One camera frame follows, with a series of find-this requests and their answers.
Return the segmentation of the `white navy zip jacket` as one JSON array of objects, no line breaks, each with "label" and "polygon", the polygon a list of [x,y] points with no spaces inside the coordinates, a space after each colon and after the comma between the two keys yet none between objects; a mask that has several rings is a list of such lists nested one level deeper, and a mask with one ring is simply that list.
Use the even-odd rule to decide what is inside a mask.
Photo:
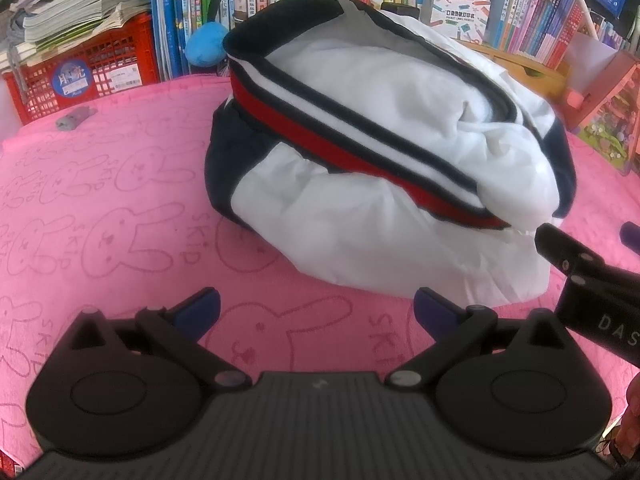
[{"label": "white navy zip jacket", "polygon": [[552,106],[416,18],[358,0],[282,0],[224,37],[213,208],[299,272],[466,306],[543,295],[535,234],[574,203]]}]

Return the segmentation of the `pink dollhouse toy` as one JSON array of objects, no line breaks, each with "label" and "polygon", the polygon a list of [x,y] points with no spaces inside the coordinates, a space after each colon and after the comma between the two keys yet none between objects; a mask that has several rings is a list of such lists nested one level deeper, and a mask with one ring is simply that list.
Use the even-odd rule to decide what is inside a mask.
[{"label": "pink dollhouse toy", "polygon": [[615,170],[629,174],[639,145],[639,59],[577,34],[566,60],[565,127]]}]

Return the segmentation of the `wooden drawer organizer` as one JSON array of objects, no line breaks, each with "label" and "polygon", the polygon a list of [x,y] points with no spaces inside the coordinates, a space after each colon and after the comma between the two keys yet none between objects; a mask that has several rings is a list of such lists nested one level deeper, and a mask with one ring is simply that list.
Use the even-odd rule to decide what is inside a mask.
[{"label": "wooden drawer organizer", "polygon": [[460,41],[460,44],[487,56],[491,61],[505,68],[513,79],[537,93],[538,96],[542,96],[551,103],[562,101],[570,76],[570,66],[567,62],[562,61],[556,70],[552,70],[523,55],[503,52],[484,44],[471,44],[466,41]]}]

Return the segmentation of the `small grey flat object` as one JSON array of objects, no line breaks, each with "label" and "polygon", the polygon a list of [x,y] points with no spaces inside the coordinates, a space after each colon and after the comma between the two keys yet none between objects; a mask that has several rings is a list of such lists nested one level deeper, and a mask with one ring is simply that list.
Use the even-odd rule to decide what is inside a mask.
[{"label": "small grey flat object", "polygon": [[96,109],[90,106],[78,106],[58,118],[55,122],[58,131],[73,131],[88,118],[96,114]]}]

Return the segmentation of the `red plastic crate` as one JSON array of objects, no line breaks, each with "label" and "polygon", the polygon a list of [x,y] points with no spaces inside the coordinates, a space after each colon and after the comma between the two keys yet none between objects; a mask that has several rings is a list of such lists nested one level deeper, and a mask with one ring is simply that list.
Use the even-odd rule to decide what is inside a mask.
[{"label": "red plastic crate", "polygon": [[59,110],[160,81],[149,13],[33,66],[2,74],[26,125]]}]

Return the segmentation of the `blue plush ball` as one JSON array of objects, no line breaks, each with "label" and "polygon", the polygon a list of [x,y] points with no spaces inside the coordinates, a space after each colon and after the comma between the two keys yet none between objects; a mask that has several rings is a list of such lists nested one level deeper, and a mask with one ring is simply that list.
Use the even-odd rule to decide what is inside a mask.
[{"label": "blue plush ball", "polygon": [[196,30],[186,42],[184,55],[190,65],[213,68],[226,57],[224,38],[228,29],[218,22],[208,22]]}]

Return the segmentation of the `stack of papers and booklets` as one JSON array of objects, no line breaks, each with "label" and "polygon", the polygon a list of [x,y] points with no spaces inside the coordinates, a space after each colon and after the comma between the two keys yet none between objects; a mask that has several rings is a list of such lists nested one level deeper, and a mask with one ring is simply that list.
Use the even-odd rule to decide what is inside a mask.
[{"label": "stack of papers and booklets", "polygon": [[151,0],[18,0],[1,24],[1,69],[46,60],[150,9]]}]

